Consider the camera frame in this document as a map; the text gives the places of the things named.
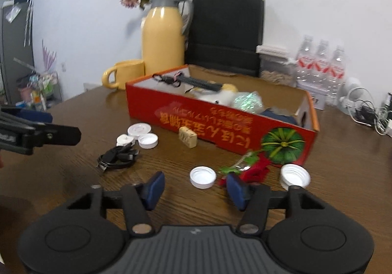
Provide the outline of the red artificial rose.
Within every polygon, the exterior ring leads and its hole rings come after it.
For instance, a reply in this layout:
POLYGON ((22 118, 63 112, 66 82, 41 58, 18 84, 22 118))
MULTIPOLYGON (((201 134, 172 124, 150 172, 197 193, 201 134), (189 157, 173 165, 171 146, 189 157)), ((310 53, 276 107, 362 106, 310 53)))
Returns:
POLYGON ((220 168, 218 184, 225 187, 229 173, 236 174, 246 184, 261 184, 270 172, 269 165, 269 159, 261 151, 249 151, 234 165, 220 168))

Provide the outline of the large white bottle cap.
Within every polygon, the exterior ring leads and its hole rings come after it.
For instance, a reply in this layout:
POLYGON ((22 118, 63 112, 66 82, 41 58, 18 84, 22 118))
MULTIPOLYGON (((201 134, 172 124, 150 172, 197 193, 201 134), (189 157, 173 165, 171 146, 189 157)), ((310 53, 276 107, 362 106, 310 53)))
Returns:
POLYGON ((191 184, 197 189, 210 189, 217 178, 216 172, 205 166, 198 166, 193 168, 189 173, 191 184))

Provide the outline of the dark blue zip pouch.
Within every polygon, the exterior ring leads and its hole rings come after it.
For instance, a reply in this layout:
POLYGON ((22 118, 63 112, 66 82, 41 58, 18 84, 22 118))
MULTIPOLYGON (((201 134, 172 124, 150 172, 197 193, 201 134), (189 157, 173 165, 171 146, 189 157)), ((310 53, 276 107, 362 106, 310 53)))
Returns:
POLYGON ((294 116, 290 113, 287 113, 285 109, 278 108, 267 108, 263 112, 260 113, 261 116, 272 118, 278 121, 283 121, 286 123, 290 123, 292 125, 298 125, 298 122, 294 116))

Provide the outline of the white yellow plush hamster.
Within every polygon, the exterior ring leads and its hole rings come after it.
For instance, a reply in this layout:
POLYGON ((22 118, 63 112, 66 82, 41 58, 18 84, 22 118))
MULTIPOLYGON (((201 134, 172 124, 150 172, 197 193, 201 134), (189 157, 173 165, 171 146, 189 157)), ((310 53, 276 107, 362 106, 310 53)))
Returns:
POLYGON ((238 93, 238 89, 232 84, 223 84, 218 92, 202 88, 194 88, 192 92, 198 100, 227 107, 231 106, 238 93))

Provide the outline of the storage rack with items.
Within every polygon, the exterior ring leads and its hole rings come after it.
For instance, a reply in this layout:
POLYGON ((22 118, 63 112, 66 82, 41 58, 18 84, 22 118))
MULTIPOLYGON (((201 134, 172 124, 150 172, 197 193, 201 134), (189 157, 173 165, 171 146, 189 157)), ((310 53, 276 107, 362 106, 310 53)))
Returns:
POLYGON ((17 79, 17 88, 24 104, 37 111, 47 111, 62 102, 61 85, 57 72, 31 72, 17 79))

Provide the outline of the white bottle cap right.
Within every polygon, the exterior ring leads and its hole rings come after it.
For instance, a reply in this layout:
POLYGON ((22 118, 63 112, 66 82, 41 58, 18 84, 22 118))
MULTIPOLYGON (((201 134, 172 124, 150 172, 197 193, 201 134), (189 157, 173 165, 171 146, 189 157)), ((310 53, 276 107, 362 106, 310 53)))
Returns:
POLYGON ((310 174, 305 168, 295 165, 286 164, 280 169, 280 185, 288 190, 290 186, 300 186, 306 188, 311 182, 310 174))

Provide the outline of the small white round cap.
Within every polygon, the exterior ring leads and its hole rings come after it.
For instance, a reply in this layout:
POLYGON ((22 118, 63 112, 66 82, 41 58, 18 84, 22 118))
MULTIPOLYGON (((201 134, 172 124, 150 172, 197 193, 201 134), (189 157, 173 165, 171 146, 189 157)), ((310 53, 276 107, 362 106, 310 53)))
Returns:
POLYGON ((120 136, 117 137, 116 140, 116 145, 117 146, 126 146, 128 144, 134 144, 135 143, 135 138, 133 136, 129 136, 127 134, 121 134, 120 136))

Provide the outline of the white round disc cap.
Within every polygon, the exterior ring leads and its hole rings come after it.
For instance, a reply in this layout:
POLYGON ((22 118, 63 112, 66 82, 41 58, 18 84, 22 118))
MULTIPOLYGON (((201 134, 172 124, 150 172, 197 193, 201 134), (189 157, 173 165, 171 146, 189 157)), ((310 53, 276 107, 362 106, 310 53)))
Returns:
POLYGON ((135 138, 135 140, 138 140, 139 137, 146 135, 150 132, 151 125, 149 125, 148 123, 135 123, 127 129, 128 136, 135 138))

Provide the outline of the dark refrigerator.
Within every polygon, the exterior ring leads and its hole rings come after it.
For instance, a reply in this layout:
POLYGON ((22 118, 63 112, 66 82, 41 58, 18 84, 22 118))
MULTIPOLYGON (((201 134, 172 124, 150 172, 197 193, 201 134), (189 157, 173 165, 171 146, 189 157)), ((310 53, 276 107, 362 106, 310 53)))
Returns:
POLYGON ((1 76, 6 100, 20 102, 34 71, 33 0, 8 0, 1 7, 1 76))

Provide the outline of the red cardboard box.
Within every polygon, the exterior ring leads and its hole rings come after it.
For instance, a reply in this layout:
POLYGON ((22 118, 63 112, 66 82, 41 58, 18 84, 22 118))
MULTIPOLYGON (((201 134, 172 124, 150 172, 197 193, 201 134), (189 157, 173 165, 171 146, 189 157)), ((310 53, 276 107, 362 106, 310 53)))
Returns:
POLYGON ((265 108, 289 112, 296 122, 284 122, 249 114, 215 102, 204 102, 190 95, 191 86, 179 87, 158 82, 151 75, 126 83, 130 117, 178 132, 180 127, 193 130, 198 138, 243 155, 261 151, 269 163, 304 164, 319 132, 312 98, 305 90, 275 85, 260 78, 184 65, 162 72, 173 77, 183 73, 201 80, 232 84, 240 92, 257 92, 265 108))

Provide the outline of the yellow ceramic mug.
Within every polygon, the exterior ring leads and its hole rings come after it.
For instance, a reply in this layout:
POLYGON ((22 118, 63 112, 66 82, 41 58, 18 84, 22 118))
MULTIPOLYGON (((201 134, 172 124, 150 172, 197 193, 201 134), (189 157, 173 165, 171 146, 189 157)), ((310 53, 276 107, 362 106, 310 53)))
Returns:
POLYGON ((113 90, 125 90, 126 83, 145 75, 142 60, 126 60, 115 63, 102 75, 102 85, 113 90))

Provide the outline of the small metal tin box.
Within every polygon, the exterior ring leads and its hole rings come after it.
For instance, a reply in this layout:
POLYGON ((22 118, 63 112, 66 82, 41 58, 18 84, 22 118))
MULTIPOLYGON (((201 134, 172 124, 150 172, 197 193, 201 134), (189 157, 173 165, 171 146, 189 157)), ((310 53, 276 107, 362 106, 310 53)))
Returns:
POLYGON ((324 110, 328 96, 327 89, 317 84, 302 81, 297 82, 297 87, 307 91, 311 95, 315 109, 324 110))

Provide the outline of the clear snack container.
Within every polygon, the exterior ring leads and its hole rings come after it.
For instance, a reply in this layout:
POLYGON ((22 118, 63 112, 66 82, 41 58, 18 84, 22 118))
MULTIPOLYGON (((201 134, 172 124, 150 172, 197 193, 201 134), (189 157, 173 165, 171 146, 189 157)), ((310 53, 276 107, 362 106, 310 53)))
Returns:
POLYGON ((284 86, 296 86, 296 61, 279 57, 260 59, 261 79, 284 86))

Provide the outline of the water bottle right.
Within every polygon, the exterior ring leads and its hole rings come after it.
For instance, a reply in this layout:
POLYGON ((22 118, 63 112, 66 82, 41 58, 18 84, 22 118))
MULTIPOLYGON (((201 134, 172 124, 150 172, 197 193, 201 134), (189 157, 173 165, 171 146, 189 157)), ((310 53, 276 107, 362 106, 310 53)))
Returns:
POLYGON ((338 46, 333 52, 328 73, 328 97, 327 105, 334 106, 338 95, 338 90, 345 76, 345 51, 338 46))

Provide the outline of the water bottle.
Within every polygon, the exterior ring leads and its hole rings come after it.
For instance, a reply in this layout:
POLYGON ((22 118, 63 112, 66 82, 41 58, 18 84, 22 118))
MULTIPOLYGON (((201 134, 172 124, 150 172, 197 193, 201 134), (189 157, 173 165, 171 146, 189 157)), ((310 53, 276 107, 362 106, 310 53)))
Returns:
POLYGON ((305 35, 296 55, 296 77, 298 82, 308 82, 314 66, 313 37, 305 35))
POLYGON ((327 105, 334 106, 338 95, 338 90, 345 76, 345 51, 338 46, 333 52, 328 73, 328 97, 327 105))
POLYGON ((328 60, 329 42, 321 40, 314 55, 314 65, 312 70, 312 83, 323 87, 329 71, 330 62, 328 60))

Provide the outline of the water bottle left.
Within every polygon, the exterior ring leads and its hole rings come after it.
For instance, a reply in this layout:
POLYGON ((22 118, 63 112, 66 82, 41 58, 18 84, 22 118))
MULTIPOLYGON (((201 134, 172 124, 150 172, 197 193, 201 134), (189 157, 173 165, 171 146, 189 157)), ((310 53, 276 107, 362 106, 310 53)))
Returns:
POLYGON ((305 35, 296 55, 296 77, 298 82, 308 82, 314 66, 313 37, 305 35))

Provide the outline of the white flat box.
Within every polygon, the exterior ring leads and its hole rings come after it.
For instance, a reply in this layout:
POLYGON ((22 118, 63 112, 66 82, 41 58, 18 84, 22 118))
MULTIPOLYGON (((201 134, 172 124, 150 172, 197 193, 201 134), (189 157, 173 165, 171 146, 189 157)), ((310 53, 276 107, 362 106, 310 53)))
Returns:
POLYGON ((270 45, 258 45, 256 48, 256 53, 260 55, 278 57, 281 59, 287 59, 289 57, 289 53, 285 48, 274 47, 270 45))

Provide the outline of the water bottle middle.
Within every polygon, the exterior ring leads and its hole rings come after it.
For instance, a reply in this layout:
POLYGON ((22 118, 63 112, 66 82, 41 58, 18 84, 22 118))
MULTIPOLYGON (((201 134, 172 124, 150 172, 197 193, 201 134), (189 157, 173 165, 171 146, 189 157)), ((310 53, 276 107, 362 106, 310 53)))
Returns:
POLYGON ((329 71, 330 62, 328 60, 329 42, 321 40, 314 55, 314 65, 312 70, 312 83, 323 87, 329 71))

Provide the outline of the yellow thermos jug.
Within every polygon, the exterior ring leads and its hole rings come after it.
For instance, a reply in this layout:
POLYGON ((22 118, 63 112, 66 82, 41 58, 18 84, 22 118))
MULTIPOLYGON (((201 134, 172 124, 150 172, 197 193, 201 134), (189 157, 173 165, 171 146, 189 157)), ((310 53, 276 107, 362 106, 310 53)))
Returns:
POLYGON ((146 75, 184 64, 185 36, 192 20, 191 0, 151 0, 142 23, 142 60, 146 75))

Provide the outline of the black paper shopping bag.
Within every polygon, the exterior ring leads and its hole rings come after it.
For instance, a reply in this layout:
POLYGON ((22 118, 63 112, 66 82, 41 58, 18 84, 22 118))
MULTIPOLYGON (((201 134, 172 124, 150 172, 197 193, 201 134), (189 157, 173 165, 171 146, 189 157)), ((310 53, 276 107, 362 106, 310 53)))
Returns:
POLYGON ((193 0, 193 8, 185 62, 258 77, 264 0, 193 0))

